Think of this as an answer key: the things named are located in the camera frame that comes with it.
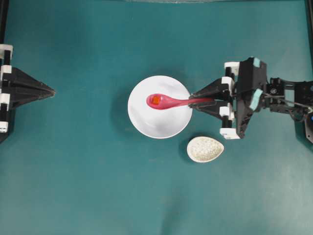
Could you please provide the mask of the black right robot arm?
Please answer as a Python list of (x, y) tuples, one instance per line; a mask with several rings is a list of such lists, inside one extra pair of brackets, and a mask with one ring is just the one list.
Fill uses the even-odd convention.
[(242, 139), (252, 116), (263, 110), (289, 115), (313, 141), (313, 83), (268, 78), (267, 65), (256, 57), (224, 64), (225, 74), (191, 94), (189, 107), (222, 121), (220, 134)]

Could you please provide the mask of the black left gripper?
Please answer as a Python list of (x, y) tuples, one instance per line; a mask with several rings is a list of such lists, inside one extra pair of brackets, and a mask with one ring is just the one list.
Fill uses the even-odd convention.
[[(22, 70), (11, 66), (13, 46), (0, 45), (0, 142), (8, 137), (10, 110), (53, 97), (55, 91)], [(8, 88), (8, 83), (19, 88)]]

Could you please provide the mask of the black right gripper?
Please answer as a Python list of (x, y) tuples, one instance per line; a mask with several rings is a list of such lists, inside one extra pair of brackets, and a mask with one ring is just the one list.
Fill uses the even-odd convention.
[(241, 62), (224, 63), (225, 76), (215, 80), (190, 95), (193, 98), (217, 100), (191, 103), (188, 106), (197, 111), (222, 119), (220, 134), (227, 140), (242, 139), (247, 125), (257, 111), (261, 96), (266, 91), (267, 65), (256, 57)]

